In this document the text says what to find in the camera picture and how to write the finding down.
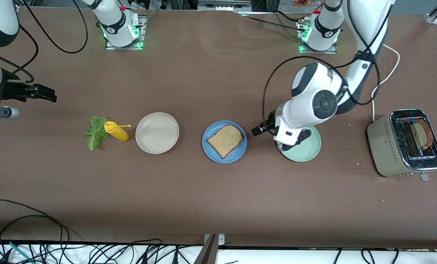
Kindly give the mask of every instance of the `table surface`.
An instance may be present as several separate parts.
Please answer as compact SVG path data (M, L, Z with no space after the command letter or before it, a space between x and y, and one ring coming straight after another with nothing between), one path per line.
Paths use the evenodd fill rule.
M83 43L76 10L34 11L60 46L76 50ZM5 102L22 114L0 120L0 198L47 212L79 241L159 237L194 244L216 232L234 245L437 248L437 171L428 182L381 177L366 139L368 106L318 125L322 148L309 162L287 160L268 134L251 136L261 122L265 81L280 62L298 55L291 30L226 11L160 11L148 24L144 50L113 51L104 50L94 14L84 14L88 45L69 55L20 10L21 24L40 47L27 70L55 89L58 101ZM259 17L291 25L274 14ZM401 62L376 98L377 116L418 108L437 138L437 27L422 16L392 16L386 44L400 52ZM334 65L350 61L356 49L350 30L337 49L319 57ZM33 50L21 32L0 55L21 65ZM275 74L267 113L290 99L294 75L310 62L294 60ZM395 63L396 55L384 49L382 77ZM374 85L373 72L363 99ZM179 140L166 154L147 154L135 142L136 124L152 112L179 123ZM132 124L131 139L110 137L91 152L84 132L92 116ZM203 132L218 120L247 131L247 151L232 164L217 164L202 151ZM32 212L0 204L0 228L24 214ZM25 219L3 239L57 240L58 232L49 221Z

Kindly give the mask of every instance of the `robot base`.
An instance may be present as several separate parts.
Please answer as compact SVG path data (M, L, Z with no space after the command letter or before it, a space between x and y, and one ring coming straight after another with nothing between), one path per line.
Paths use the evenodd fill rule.
M307 31L311 30L311 27L309 27L309 17L305 17L304 19L299 20L299 22L295 22L295 25L297 26L297 28L303 28ZM336 54L336 45L333 43L332 46L327 49L327 50L314 50L312 48L310 48L308 46L308 44L306 44L306 42L304 42L302 40L303 36L305 34L308 34L308 32L298 32L298 44L299 44L299 52L300 53L313 53L313 54Z
M130 43L125 47L116 47L106 39L106 50L143 50L143 42L145 41L145 33L146 33L146 26L147 26L145 24L147 20L148 17L146 15L138 15L137 25L144 25L144 26L134 31L134 33L138 33L139 37L135 39L132 43Z

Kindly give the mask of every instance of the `bread in toaster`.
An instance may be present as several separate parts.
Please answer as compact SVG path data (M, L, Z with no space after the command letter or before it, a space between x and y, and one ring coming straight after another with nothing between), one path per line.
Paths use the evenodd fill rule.
M411 123L411 130L414 140L419 144L421 149L425 150L433 144L433 134L427 122L418 120Z

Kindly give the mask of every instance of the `bread slice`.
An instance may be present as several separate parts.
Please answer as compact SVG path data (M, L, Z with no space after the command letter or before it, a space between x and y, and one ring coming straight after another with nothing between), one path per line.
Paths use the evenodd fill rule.
M419 120L411 123L411 130L414 136L414 140L425 150L433 144L433 134L427 122Z
M242 141L243 135L241 131L233 125L222 127L207 140L222 159L225 159Z

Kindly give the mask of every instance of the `mustard bottle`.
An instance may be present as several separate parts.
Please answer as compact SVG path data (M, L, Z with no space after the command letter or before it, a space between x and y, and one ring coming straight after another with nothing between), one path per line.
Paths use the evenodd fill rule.
M104 130L115 137L120 142L126 142L129 139L129 134L121 127L131 127L131 125L117 125L115 122L109 121L104 123Z

